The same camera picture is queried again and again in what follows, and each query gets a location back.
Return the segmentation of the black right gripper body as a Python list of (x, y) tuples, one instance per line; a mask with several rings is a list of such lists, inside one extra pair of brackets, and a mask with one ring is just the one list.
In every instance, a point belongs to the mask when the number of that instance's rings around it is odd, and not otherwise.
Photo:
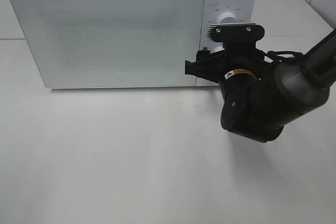
[(224, 49), (197, 52), (196, 61), (185, 61), (185, 74), (219, 84), (223, 97), (236, 89), (264, 92), (268, 89), (266, 53), (255, 42), (225, 43)]

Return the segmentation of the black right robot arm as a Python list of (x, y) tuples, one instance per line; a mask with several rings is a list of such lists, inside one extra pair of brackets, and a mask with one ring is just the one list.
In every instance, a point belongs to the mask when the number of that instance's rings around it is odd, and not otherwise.
[(265, 30), (254, 23), (213, 25), (208, 37), (223, 49), (199, 50), (185, 73), (220, 87), (221, 127), (266, 143), (284, 126), (324, 105), (335, 83), (335, 32), (303, 54), (257, 49)]

